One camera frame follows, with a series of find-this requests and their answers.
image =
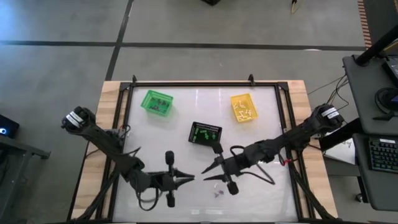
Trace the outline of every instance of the yellow basket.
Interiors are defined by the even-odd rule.
[[[231,96],[231,104],[238,122],[250,121],[259,117],[249,93]]]

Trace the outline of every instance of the concrete floor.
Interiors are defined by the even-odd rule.
[[[135,0],[125,42],[363,46],[356,0],[303,0],[290,15],[290,0]],[[0,40],[114,42],[127,0],[3,0]],[[113,47],[0,46],[0,113],[21,124],[18,140],[51,151],[32,160],[13,217],[35,223],[67,217],[86,142],[60,129],[77,105],[95,111]],[[113,80],[305,80],[310,92],[343,75],[346,51],[122,48]],[[309,95],[325,102],[334,86]],[[340,91],[357,117],[349,86]],[[336,107],[343,106],[340,100]],[[353,177],[331,177],[344,220],[398,220],[353,202]]]

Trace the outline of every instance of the wooden table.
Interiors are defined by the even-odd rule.
[[[292,106],[294,110],[295,120],[297,124],[304,121],[305,118],[309,117],[311,114],[310,103],[307,97],[307,91],[305,89],[304,81],[302,80],[279,80],[279,81],[265,81],[265,82],[288,82],[290,97],[292,100]],[[101,92],[101,98],[98,103],[98,110],[96,112],[96,122],[97,125],[103,129],[111,129],[116,101],[119,94],[120,82],[109,81],[104,82],[103,89]],[[120,115],[119,123],[123,121],[124,108],[126,104],[127,97],[124,97],[122,103],[122,110]],[[319,146],[318,141],[312,141],[312,145]],[[94,151],[96,147],[93,144],[89,144],[87,153]],[[307,171],[307,177],[310,184],[311,191],[315,194],[320,203],[327,209],[327,211],[337,217],[337,211],[335,207],[335,202],[333,200],[333,195],[331,192],[328,175],[326,173],[325,163],[323,161],[323,156],[321,151],[308,147],[303,152],[303,158],[305,163],[305,168]],[[73,205],[72,218],[79,217],[93,201],[97,193],[100,191],[101,180],[103,177],[103,169],[106,156],[102,152],[96,152],[92,154],[85,160],[81,178],[79,181],[78,192],[76,195],[76,200]],[[105,206],[103,214],[107,215],[108,211],[108,194],[105,200]],[[300,193],[300,201],[303,207],[304,217],[308,217],[308,211],[305,205],[305,197],[303,193]]]

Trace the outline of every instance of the green basket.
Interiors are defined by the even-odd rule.
[[[148,90],[141,106],[150,112],[167,116],[172,107],[173,97],[156,91]]]

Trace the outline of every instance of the keyboard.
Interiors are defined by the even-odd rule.
[[[398,174],[398,144],[388,139],[369,139],[372,170]]]

